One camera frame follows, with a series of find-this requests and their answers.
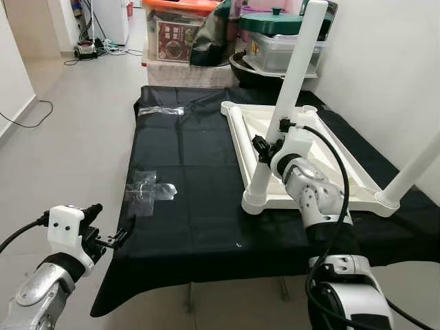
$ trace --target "white stand base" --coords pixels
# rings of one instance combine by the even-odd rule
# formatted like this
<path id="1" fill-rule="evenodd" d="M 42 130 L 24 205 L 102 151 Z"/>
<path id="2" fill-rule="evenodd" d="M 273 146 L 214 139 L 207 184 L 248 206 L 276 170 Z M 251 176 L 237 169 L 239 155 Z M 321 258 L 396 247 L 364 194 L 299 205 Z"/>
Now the white stand base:
<path id="1" fill-rule="evenodd" d="M 239 161 L 241 176 L 245 187 L 248 187 L 258 164 L 258 155 L 252 146 L 255 135 L 266 136 L 275 107 L 253 104 L 235 104 L 222 102 L 221 113 L 228 119 L 232 141 Z M 344 162 L 350 183 L 349 210 L 370 211 L 381 217 L 391 216 L 398 205 L 390 206 L 376 198 L 380 187 L 356 161 L 339 139 L 316 114 L 316 108 L 303 106 L 299 112 L 313 113 L 316 127 L 335 146 Z M 330 150 L 318 138 L 313 141 L 308 159 L 317 166 L 331 182 L 343 187 L 342 176 Z M 248 191 L 243 193 L 241 206 L 251 215 L 257 215 L 266 208 L 298 209 L 298 205 L 285 192 L 283 183 L 275 176 L 270 177 L 266 196 L 254 196 Z"/>

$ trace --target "white appliance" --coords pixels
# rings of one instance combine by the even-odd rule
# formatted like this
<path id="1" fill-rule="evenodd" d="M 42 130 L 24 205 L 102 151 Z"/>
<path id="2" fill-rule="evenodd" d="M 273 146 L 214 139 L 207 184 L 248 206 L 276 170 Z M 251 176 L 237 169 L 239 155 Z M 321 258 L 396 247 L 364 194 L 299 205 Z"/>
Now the white appliance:
<path id="1" fill-rule="evenodd" d="M 129 0 L 93 0 L 93 11 L 95 12 L 95 36 L 101 40 L 105 37 L 98 25 L 101 24 L 105 36 L 117 43 L 125 45 L 129 38 L 129 18 L 127 16 L 127 5 Z M 84 1 L 81 1 L 82 12 L 84 12 L 85 21 L 90 20 L 90 12 Z"/>

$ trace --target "table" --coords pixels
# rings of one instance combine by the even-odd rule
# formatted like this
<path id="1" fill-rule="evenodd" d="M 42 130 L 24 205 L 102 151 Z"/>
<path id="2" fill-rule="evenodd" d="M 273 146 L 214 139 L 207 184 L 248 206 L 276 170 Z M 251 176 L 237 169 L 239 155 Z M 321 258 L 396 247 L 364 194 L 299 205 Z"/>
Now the table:
<path id="1" fill-rule="evenodd" d="M 251 216 L 240 207 L 243 183 L 220 103 L 274 105 L 277 91 L 252 89 L 142 88 L 139 108 L 184 107 L 184 115 L 137 117 L 127 183 L 136 171 L 157 171 L 174 183 L 174 201 L 156 201 L 152 217 L 138 217 L 131 237 L 116 251 L 92 316 L 114 310 L 134 295 L 171 285 L 304 274 L 316 253 L 307 243 L 297 210 Z M 397 169 L 338 114 L 310 92 L 297 105 L 313 105 L 328 127 L 382 188 Z M 133 205 L 123 202 L 119 226 Z M 372 265 L 440 261 L 440 209 L 413 188 L 390 218 L 352 212 L 361 251 Z"/>

